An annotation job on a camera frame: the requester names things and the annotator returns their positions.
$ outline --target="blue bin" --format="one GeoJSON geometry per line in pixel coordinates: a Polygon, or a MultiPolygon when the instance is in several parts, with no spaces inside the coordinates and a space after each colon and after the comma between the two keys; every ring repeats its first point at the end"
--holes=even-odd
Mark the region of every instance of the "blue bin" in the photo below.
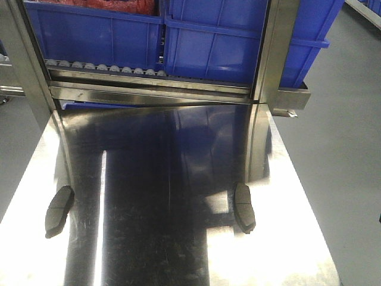
{"type": "Polygon", "coordinates": [[[369,0],[369,9],[381,16],[381,0],[369,0]]]}
{"type": "MultiPolygon", "coordinates": [[[[251,83],[260,33],[165,18],[164,66],[173,76],[251,83]]],[[[328,41],[292,39],[282,87],[298,88],[328,41]]]]}
{"type": "MultiPolygon", "coordinates": [[[[301,0],[293,37],[323,41],[344,0],[301,0]]],[[[170,0],[174,20],[261,31],[267,0],[170,0]]]]}
{"type": "Polygon", "coordinates": [[[268,0],[170,0],[174,20],[262,30],[268,0]]]}
{"type": "Polygon", "coordinates": [[[157,68],[164,24],[162,16],[24,3],[45,58],[157,68]]]}

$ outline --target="metal rail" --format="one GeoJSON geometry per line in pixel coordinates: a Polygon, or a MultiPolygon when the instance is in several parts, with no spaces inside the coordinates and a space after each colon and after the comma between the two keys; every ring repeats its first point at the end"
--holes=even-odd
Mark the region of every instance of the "metal rail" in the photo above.
{"type": "Polygon", "coordinates": [[[369,22],[381,30],[381,17],[358,0],[345,0],[349,6],[364,16],[369,22]]]}

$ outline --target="stainless steel surface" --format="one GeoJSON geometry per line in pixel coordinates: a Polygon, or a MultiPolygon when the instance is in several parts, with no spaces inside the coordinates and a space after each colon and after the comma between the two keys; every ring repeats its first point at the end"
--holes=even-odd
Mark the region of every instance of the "stainless steel surface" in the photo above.
{"type": "Polygon", "coordinates": [[[273,108],[288,54],[300,0],[272,0],[264,28],[262,53],[259,57],[252,97],[273,108]]]}
{"type": "Polygon", "coordinates": [[[146,86],[145,88],[124,88],[118,86],[94,86],[84,83],[50,82],[53,98],[58,100],[95,101],[127,104],[207,104],[221,103],[252,103],[241,97],[224,96],[221,92],[193,91],[181,89],[173,92],[165,86],[146,86]]]}
{"type": "Polygon", "coordinates": [[[56,115],[60,128],[49,122],[0,224],[0,283],[340,285],[266,105],[56,115]],[[70,227],[46,240],[46,209],[69,181],[62,135],[76,199],[70,227]],[[266,136],[257,159],[266,172],[245,170],[257,150],[249,136],[266,136]],[[243,181],[257,219],[250,235],[232,212],[243,181]]]}
{"type": "Polygon", "coordinates": [[[179,77],[145,76],[137,74],[116,73],[100,70],[79,70],[68,67],[48,66],[51,77],[54,81],[79,80],[91,81],[93,84],[105,85],[104,83],[114,83],[117,86],[125,87],[147,87],[147,86],[165,86],[177,89],[192,89],[199,91],[214,91],[222,94],[248,96],[249,86],[238,85],[226,82],[213,82],[211,80],[182,79],[179,77]]]}
{"type": "Polygon", "coordinates": [[[0,39],[15,74],[41,128],[46,126],[55,104],[46,80],[48,72],[27,19],[22,0],[0,2],[0,39]]]}
{"type": "Polygon", "coordinates": [[[351,6],[354,10],[359,12],[362,16],[368,19],[373,25],[375,25],[378,29],[381,30],[381,16],[377,15],[371,9],[366,7],[363,3],[358,0],[345,0],[349,6],[351,6]]]}
{"type": "Polygon", "coordinates": [[[303,110],[310,96],[311,92],[308,89],[279,88],[271,99],[272,107],[303,110]]]}
{"type": "Polygon", "coordinates": [[[274,108],[271,114],[273,116],[280,116],[280,117],[292,117],[292,118],[298,117],[295,110],[292,110],[292,109],[274,108]]]}
{"type": "Polygon", "coordinates": [[[23,89],[18,86],[0,85],[0,95],[6,97],[25,97],[23,89]]]}

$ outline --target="stainless steel post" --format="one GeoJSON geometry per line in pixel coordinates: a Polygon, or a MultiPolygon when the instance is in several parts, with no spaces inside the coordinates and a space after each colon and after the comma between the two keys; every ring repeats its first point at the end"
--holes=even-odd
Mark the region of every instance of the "stainless steel post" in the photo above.
{"type": "Polygon", "coordinates": [[[0,39],[41,128],[56,109],[46,80],[49,73],[29,23],[22,0],[0,1],[0,39]]]}

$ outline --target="stainless steel table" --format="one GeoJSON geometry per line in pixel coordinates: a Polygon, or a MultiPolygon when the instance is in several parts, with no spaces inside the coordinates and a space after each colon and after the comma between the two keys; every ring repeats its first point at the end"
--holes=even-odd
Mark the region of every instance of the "stainless steel table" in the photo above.
{"type": "Polygon", "coordinates": [[[55,112],[0,242],[0,285],[340,285],[264,104],[55,112]],[[238,182],[251,192],[249,235],[238,182]],[[64,185],[70,219],[46,239],[64,185]]]}

